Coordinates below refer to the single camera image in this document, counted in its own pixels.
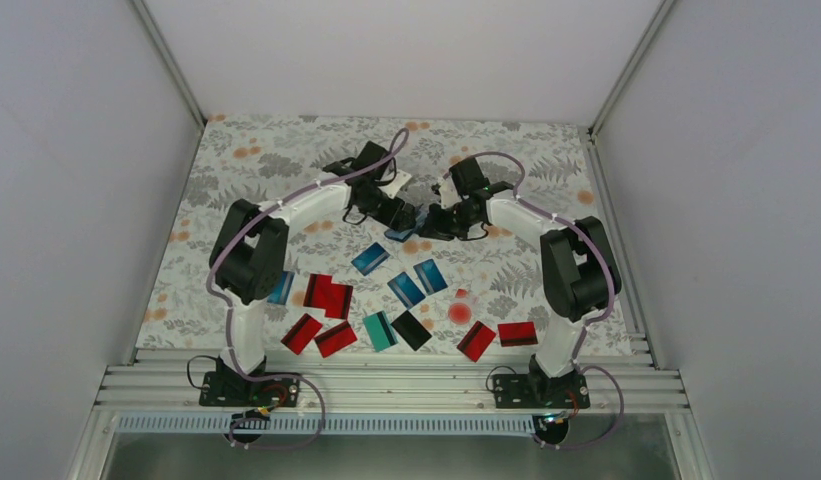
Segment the red card black stripe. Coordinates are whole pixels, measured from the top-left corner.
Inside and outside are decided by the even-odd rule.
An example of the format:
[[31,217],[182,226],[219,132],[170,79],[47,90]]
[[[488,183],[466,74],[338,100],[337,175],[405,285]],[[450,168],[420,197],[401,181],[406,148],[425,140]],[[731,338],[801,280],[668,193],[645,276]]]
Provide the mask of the red card black stripe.
[[328,358],[358,340],[355,330],[345,321],[317,335],[315,343],[320,355]]

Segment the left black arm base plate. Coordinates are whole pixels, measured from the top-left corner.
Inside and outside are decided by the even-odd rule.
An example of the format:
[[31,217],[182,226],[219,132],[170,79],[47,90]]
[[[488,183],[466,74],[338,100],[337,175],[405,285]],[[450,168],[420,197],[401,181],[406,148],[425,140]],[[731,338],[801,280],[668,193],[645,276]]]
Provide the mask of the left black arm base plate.
[[273,377],[248,381],[232,372],[207,372],[198,403],[203,407],[289,407],[297,406],[300,381]]

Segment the dark blue card holder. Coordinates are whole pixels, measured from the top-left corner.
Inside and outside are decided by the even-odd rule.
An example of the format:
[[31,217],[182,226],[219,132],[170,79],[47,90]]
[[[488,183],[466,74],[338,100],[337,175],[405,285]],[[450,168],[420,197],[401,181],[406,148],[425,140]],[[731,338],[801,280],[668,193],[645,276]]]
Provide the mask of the dark blue card holder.
[[387,230],[384,232],[384,236],[386,239],[391,241],[405,243],[409,240],[425,223],[427,218],[427,211],[421,210],[417,213],[417,216],[414,221],[414,225],[406,230]]

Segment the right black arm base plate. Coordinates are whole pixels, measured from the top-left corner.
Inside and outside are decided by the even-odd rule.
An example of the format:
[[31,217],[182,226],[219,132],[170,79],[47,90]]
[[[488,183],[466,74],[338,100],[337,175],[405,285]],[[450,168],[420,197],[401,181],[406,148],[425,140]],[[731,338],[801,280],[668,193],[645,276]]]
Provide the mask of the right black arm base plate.
[[553,379],[542,375],[495,374],[491,388],[498,409],[563,410],[591,406],[586,379],[575,372]]

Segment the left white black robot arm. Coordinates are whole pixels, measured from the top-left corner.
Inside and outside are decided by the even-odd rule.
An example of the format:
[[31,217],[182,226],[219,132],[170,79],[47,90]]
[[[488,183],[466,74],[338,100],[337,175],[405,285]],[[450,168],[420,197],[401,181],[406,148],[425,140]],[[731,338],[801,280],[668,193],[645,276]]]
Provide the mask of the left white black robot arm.
[[408,135],[400,130],[386,150],[369,142],[361,152],[363,161],[334,162],[284,197],[259,204],[238,200],[228,210],[211,252],[206,289],[226,304],[220,361],[231,370],[224,390],[238,404],[252,404],[264,391],[263,310],[280,283],[289,237],[349,208],[392,230],[415,226],[415,207],[382,189],[382,172],[393,164]]

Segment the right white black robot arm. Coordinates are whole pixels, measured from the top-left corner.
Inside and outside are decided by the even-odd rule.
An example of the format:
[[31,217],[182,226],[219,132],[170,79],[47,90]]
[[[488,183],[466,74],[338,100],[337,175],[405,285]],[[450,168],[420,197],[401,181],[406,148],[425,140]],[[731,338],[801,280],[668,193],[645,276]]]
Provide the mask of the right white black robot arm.
[[589,326],[615,308],[622,282],[603,223],[594,216],[570,220],[522,195],[520,183],[492,182],[476,156],[454,165],[432,186],[420,233],[440,240],[469,238],[476,226],[506,229],[540,255],[543,292],[556,314],[532,354],[530,399],[551,407],[566,393],[565,377],[578,371],[577,358]]

